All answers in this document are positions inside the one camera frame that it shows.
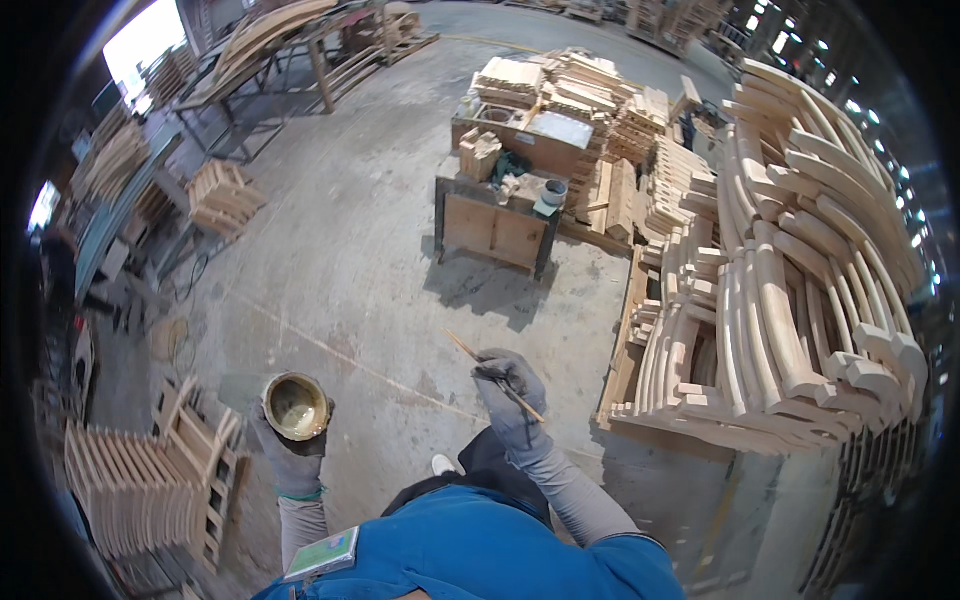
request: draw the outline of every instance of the blue jacket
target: blue jacket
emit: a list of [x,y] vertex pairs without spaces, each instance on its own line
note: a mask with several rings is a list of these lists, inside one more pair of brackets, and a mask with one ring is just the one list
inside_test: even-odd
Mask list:
[[356,564],[314,581],[279,580],[254,596],[387,600],[422,588],[433,600],[683,598],[666,550],[614,536],[567,545],[505,496],[447,486],[360,526]]

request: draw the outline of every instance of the ceiling light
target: ceiling light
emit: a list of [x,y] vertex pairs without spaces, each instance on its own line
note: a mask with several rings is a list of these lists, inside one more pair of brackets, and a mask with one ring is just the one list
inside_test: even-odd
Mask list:
[[787,32],[780,32],[780,34],[777,36],[777,41],[775,41],[773,45],[774,54],[783,52],[783,46],[786,45],[786,40],[789,38],[790,34]]

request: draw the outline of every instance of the concrete floor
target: concrete floor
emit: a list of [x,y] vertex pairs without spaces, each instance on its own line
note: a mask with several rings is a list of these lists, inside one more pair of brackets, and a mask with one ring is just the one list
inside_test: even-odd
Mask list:
[[[432,260],[433,174],[449,151],[449,117],[491,57],[527,54],[504,44],[584,46],[670,96],[686,73],[717,104],[730,94],[726,70],[703,48],[680,62],[611,24],[483,4],[416,10],[428,29],[501,43],[443,38],[370,77],[333,114],[290,122],[249,166],[270,203],[172,311],[190,329],[176,366],[152,360],[143,338],[101,327],[91,422],[147,431],[162,376],[196,372],[215,414],[224,373],[308,373],[337,403],[322,478],[331,531],[342,530],[378,516],[429,475],[433,454],[456,455],[487,426],[470,361],[440,331],[449,327],[473,348],[528,358],[548,390],[550,434],[665,543],[691,594],[795,595],[832,500],[832,454],[712,462],[591,423],[627,260],[558,238],[541,283],[460,252],[442,267]],[[196,573],[207,598],[250,596],[280,573],[272,474],[247,438],[220,575]]]

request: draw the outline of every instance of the hand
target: hand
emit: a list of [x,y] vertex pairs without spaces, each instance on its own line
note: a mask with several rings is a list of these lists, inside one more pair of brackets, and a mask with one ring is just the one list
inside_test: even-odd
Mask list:
[[278,434],[267,421],[263,401],[251,402],[249,419],[256,438],[263,446],[270,466],[274,470],[274,489],[281,496],[294,500],[307,500],[320,495],[320,466],[326,455],[326,432],[306,442],[293,442]]
[[501,348],[477,352],[480,363],[473,369],[480,398],[490,412],[496,437],[507,446],[510,462],[524,468],[542,459],[553,447],[553,440],[522,406],[500,389],[498,381],[509,385],[541,415],[546,411],[546,390],[523,356]]

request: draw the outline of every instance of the metal frame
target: metal frame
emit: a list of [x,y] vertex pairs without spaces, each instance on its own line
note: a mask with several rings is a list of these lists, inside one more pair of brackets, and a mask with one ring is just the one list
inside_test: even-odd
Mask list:
[[[303,92],[317,93],[317,102],[310,105],[307,110],[313,110],[320,101],[323,101],[325,113],[331,113],[334,111],[334,99],[331,95],[331,90],[327,81],[328,73],[325,53],[321,52],[323,39],[335,31],[340,31],[344,27],[352,25],[358,22],[360,19],[370,16],[373,14],[373,11],[376,11],[380,21],[383,22],[385,20],[383,7],[384,5],[378,0],[355,0],[354,2],[335,7],[319,16],[314,21],[304,25],[300,34],[286,39],[278,38],[273,40],[273,42],[264,48],[263,57],[260,61],[255,62],[247,69],[238,73],[228,84],[221,86],[221,90],[210,98],[191,101],[190,97],[196,92],[200,82],[206,80],[210,76],[210,74],[213,72],[216,62],[220,59],[219,54],[211,55],[209,56],[210,62],[204,65],[204,71],[198,74],[197,79],[192,81],[187,86],[187,88],[180,95],[179,100],[172,106],[171,110],[182,122],[183,128],[187,134],[189,134],[190,137],[201,148],[201,150],[204,151],[204,156],[231,159],[239,162],[240,164],[249,164],[257,156],[259,156],[263,149],[274,140],[274,138],[280,133],[280,130],[282,130],[286,125],[286,118],[284,117],[282,111],[277,107],[274,99],[275,96]],[[383,31],[384,47],[387,49],[386,60],[389,66],[392,64],[393,48],[388,47],[386,44],[386,28],[383,28]],[[223,51],[224,46],[226,46],[226,44],[223,44],[222,47],[219,48],[221,52]],[[306,46],[306,53],[298,54],[296,48],[299,46]],[[284,51],[289,51],[289,54],[281,57],[280,54]],[[311,85],[306,89],[270,90],[268,88],[268,83],[270,82],[270,76],[274,65],[276,66],[277,74],[283,74],[284,70],[281,68],[280,64],[282,60],[286,59],[287,70],[286,77],[284,78],[285,87],[286,84],[289,83],[289,73],[293,59],[303,56],[308,56],[310,58],[311,67],[315,77],[317,78],[317,82],[314,85]],[[256,83],[258,91],[253,93],[238,93],[251,80]],[[271,107],[275,110],[276,116],[280,120],[278,125],[268,125],[262,122],[245,123],[241,121],[236,114],[237,110],[241,109],[241,107],[230,106],[231,101],[243,101],[246,99],[263,96],[271,98]],[[204,143],[201,135],[190,125],[185,113],[196,112],[196,116],[199,120],[201,114],[203,114],[207,108],[211,107],[215,107],[219,110],[224,120],[227,122],[227,128],[221,132],[211,143],[206,144]],[[252,153],[247,145],[247,138],[251,135],[263,132],[273,133],[265,142],[263,142],[263,144],[255,153]],[[240,142],[238,148],[242,155],[240,158],[232,156],[236,150],[230,151],[226,154],[218,151],[218,148],[222,146],[227,139],[231,139],[235,135],[242,136],[242,141]]]

